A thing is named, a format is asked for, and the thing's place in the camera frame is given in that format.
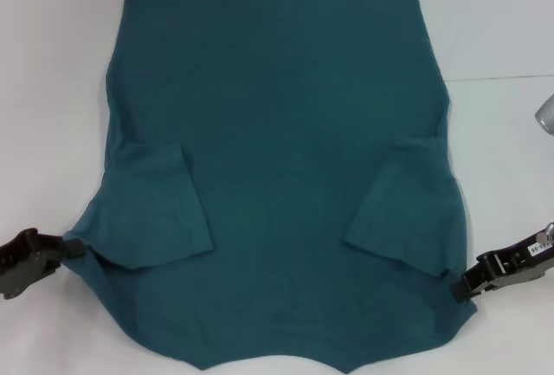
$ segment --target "clamp jaw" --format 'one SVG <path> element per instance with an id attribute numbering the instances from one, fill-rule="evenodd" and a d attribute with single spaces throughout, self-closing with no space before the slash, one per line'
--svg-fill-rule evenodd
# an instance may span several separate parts
<path id="1" fill-rule="evenodd" d="M 39 234 L 35 228 L 21 231 L 0 247 L 0 293 L 13 299 L 31 284 L 52 275 L 66 258 L 85 255 L 78 239 Z"/>
<path id="2" fill-rule="evenodd" d="M 477 264 L 450 286 L 458 302 L 469 300 L 483 291 L 536 280 L 554 267 L 554 224 L 504 249 L 488 251 L 477 257 Z"/>

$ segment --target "clamp handle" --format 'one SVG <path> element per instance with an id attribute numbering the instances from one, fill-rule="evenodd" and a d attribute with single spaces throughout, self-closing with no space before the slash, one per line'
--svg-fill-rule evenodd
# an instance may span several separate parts
<path id="1" fill-rule="evenodd" d="M 52 275 L 66 258 L 83 256 L 87 247 L 79 240 L 23 230 L 0 247 L 0 293 L 13 299 L 31 284 Z"/>
<path id="2" fill-rule="evenodd" d="M 450 286 L 454 298 L 462 302 L 483 291 L 498 290 L 544 276 L 547 269 L 554 267 L 554 245 L 542 243 L 543 234 L 551 230 L 549 227 L 511 247 L 479 255 L 477 264 Z"/>

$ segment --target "teal fabric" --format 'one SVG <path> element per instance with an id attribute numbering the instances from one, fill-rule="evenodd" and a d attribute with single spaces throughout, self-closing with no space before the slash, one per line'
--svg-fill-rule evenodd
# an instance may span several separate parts
<path id="1" fill-rule="evenodd" d="M 342 372 L 475 311 L 418 0 L 125 0 L 106 172 L 65 264 L 153 351 Z"/>

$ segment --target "metal clamp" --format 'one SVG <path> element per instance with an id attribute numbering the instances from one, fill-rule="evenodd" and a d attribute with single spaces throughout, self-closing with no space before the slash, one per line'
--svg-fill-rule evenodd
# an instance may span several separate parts
<path id="1" fill-rule="evenodd" d="M 13 299 L 31 284 L 52 275 L 66 258 L 85 255 L 87 248 L 78 239 L 39 234 L 35 228 L 23 230 L 0 247 L 0 293 Z"/>
<path id="2" fill-rule="evenodd" d="M 454 298 L 469 300 L 483 291 L 498 290 L 512 284 L 536 280 L 554 267 L 554 245 L 542 243 L 545 229 L 523 241 L 504 249 L 486 252 L 477 257 L 477 265 L 466 271 L 455 284 L 450 286 Z"/>

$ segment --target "white backdrop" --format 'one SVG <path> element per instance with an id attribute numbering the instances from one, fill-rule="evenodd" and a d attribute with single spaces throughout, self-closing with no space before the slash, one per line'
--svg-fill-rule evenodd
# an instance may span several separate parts
<path id="1" fill-rule="evenodd" d="M 61 234 L 96 191 L 108 116 L 103 77 L 122 1 L 0 0 L 0 243 L 30 226 Z M 554 77 L 463 81 L 554 74 L 554 0 L 420 1 L 453 102 L 451 159 L 472 265 L 554 220 L 554 137 L 533 119 Z M 551 373 L 552 275 L 477 302 L 480 312 L 447 346 L 356 374 Z M 3 375 L 199 373 L 134 344 L 67 270 L 0 301 L 0 367 Z M 207 373 L 338 374 L 293 357 Z"/>

